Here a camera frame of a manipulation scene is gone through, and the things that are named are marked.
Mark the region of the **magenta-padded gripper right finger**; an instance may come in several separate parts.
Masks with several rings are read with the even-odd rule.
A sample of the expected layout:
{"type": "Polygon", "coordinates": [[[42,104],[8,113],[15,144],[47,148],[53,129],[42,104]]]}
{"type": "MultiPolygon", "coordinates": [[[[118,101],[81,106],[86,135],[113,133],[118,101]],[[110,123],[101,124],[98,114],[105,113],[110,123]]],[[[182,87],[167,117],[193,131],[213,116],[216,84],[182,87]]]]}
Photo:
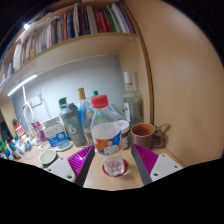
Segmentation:
{"type": "Polygon", "coordinates": [[[151,150],[136,144],[131,146],[131,154],[136,162],[144,185],[182,169],[182,166],[166,153],[157,155],[151,150]]]}

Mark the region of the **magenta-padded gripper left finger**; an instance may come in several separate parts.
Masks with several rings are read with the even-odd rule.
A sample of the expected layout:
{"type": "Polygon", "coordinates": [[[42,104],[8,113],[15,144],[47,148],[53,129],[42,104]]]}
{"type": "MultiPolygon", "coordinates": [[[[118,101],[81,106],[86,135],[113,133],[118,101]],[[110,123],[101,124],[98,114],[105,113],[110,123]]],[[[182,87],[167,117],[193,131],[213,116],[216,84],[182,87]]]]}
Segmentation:
{"type": "Polygon", "coordinates": [[[91,145],[68,158],[58,158],[46,170],[78,186],[83,186],[94,156],[95,149],[91,145]]]}

